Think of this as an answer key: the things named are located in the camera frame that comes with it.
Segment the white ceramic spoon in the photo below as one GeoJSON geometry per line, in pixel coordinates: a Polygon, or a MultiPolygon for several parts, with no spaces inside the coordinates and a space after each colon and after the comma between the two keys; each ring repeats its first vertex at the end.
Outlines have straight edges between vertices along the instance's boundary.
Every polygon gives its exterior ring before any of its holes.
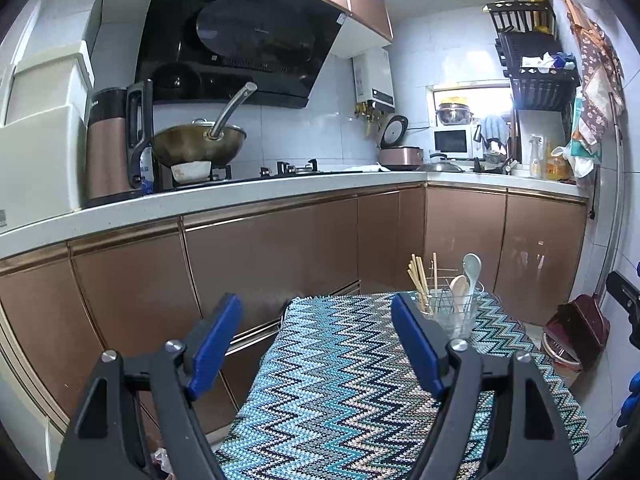
{"type": "Polygon", "coordinates": [[[464,295],[462,296],[462,306],[465,309],[473,300],[474,289],[475,289],[475,283],[470,280],[466,280],[466,289],[464,291],[464,295]]]}

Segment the light blue ceramic spoon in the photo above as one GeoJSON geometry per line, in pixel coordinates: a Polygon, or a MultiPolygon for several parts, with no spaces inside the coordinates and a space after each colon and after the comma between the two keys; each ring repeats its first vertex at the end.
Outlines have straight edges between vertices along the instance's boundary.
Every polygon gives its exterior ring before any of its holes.
{"type": "Polygon", "coordinates": [[[463,272],[469,283],[469,294],[473,295],[478,279],[480,278],[480,272],[482,272],[483,263],[478,255],[466,254],[462,260],[463,272]]]}

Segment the bamboo chopstick three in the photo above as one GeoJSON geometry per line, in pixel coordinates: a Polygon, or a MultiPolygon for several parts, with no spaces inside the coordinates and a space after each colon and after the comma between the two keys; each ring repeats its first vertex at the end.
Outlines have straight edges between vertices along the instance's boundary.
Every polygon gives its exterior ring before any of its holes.
{"type": "Polygon", "coordinates": [[[423,283],[423,286],[426,288],[426,291],[428,292],[428,302],[430,302],[431,296],[430,296],[430,290],[428,289],[428,283],[427,283],[427,279],[426,279],[426,274],[425,274],[425,270],[424,270],[424,263],[423,263],[423,259],[421,256],[416,256],[416,255],[412,255],[412,264],[413,267],[418,271],[421,281],[423,283]]]}

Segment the bamboo chopstick four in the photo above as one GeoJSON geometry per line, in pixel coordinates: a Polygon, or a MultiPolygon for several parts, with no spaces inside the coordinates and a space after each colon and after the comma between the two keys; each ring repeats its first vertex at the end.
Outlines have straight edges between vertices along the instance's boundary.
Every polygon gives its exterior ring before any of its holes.
{"type": "Polygon", "coordinates": [[[433,271],[433,293],[432,296],[435,298],[438,291],[438,265],[437,265],[437,252],[432,252],[432,271],[433,271]]]}

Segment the bamboo chopstick one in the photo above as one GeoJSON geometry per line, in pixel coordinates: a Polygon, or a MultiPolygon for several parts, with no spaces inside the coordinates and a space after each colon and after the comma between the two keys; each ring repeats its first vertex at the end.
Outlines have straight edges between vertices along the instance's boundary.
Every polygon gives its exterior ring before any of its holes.
{"type": "Polygon", "coordinates": [[[428,292],[426,291],[426,288],[423,286],[423,283],[421,281],[418,271],[413,267],[412,264],[410,264],[410,266],[408,266],[407,273],[409,274],[409,278],[411,278],[411,281],[413,282],[413,285],[416,288],[416,291],[418,292],[421,311],[425,314],[431,314],[432,310],[430,307],[430,303],[428,302],[428,292]]]}

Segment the bamboo chopstick two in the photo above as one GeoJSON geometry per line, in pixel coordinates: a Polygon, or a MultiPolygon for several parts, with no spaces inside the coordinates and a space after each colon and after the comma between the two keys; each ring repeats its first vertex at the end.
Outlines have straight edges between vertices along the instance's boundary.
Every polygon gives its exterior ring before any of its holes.
{"type": "Polygon", "coordinates": [[[408,274],[419,295],[421,310],[424,313],[432,313],[430,304],[430,292],[428,291],[427,279],[424,271],[423,260],[420,256],[411,255],[408,264],[408,274]]]}

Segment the red dustpan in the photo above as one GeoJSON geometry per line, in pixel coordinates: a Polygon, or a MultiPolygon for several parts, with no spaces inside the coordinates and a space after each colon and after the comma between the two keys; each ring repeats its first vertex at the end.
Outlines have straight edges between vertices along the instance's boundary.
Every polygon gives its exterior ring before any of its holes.
{"type": "Polygon", "coordinates": [[[560,304],[544,326],[544,333],[566,350],[585,372],[597,364],[610,331],[611,323],[603,315],[598,297],[588,295],[560,304]]]}

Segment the zigzag knitted table cloth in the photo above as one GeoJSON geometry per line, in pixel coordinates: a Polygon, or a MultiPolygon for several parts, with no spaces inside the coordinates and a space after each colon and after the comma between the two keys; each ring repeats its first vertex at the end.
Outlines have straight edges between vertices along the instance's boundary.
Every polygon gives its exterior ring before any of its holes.
{"type": "Polygon", "coordinates": [[[387,294],[293,299],[216,451],[229,479],[405,479],[439,403],[387,294]]]}

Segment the hanging patterned apron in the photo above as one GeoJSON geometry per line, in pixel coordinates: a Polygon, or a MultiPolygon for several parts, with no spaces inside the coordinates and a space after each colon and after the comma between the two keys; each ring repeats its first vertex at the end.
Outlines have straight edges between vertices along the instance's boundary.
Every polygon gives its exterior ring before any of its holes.
{"type": "Polygon", "coordinates": [[[582,62],[582,111],[573,138],[594,154],[626,110],[623,67],[610,38],[574,0],[563,0],[582,62]]]}

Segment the white microwave oven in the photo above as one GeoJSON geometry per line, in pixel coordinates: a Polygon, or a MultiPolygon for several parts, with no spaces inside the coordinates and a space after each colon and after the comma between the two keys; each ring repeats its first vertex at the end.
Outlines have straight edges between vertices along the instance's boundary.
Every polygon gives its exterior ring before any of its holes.
{"type": "Polygon", "coordinates": [[[436,153],[448,158],[471,160],[482,158],[484,148],[476,140],[477,128],[473,125],[442,126],[433,130],[433,143],[436,153]]]}

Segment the glass pot lid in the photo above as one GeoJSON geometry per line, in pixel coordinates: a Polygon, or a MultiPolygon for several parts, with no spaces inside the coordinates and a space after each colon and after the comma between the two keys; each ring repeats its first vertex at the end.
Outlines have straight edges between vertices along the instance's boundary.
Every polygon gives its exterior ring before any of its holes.
{"type": "Polygon", "coordinates": [[[443,172],[449,172],[450,174],[462,174],[463,169],[452,162],[445,154],[433,153],[425,159],[423,164],[419,167],[420,171],[434,172],[435,174],[442,174],[443,172]]]}

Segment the white small bowl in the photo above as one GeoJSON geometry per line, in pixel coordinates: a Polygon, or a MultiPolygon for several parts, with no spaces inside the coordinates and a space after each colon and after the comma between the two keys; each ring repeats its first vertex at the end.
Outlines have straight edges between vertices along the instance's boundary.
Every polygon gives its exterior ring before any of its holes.
{"type": "Polygon", "coordinates": [[[192,184],[204,182],[209,179],[212,171],[212,163],[209,160],[199,160],[198,162],[183,162],[182,164],[170,167],[172,177],[180,184],[192,184]]]}

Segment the blue label bottle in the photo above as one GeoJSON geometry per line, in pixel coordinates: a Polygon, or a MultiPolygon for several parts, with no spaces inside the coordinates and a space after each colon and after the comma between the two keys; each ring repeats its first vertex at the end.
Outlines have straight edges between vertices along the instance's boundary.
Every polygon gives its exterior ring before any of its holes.
{"type": "Polygon", "coordinates": [[[148,145],[140,155],[140,174],[142,194],[151,194],[154,191],[153,152],[148,145]]]}

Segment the rice cooker open lid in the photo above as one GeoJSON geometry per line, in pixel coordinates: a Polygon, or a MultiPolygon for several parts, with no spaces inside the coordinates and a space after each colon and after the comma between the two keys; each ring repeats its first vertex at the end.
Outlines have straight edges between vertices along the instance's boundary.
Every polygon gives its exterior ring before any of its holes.
{"type": "Polygon", "coordinates": [[[378,163],[389,170],[416,170],[424,162],[424,151],[417,146],[405,146],[408,118],[393,114],[386,118],[380,139],[378,163]]]}

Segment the gas stove top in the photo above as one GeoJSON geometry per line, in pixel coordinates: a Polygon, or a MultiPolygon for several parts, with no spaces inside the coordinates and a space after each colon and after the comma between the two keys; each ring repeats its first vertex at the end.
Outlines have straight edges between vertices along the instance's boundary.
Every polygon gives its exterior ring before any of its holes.
{"type": "MultiPolygon", "coordinates": [[[[336,171],[322,171],[319,168],[318,160],[315,158],[306,161],[303,166],[296,166],[290,162],[284,162],[278,160],[276,168],[271,170],[266,166],[259,168],[257,176],[249,176],[247,181],[259,181],[259,180],[271,180],[271,179],[285,179],[285,178],[297,178],[297,177],[309,177],[320,176],[320,174],[336,174],[336,171]]],[[[210,170],[208,180],[215,183],[228,183],[235,181],[233,177],[232,166],[227,165],[220,168],[213,168],[210,170]]]]}

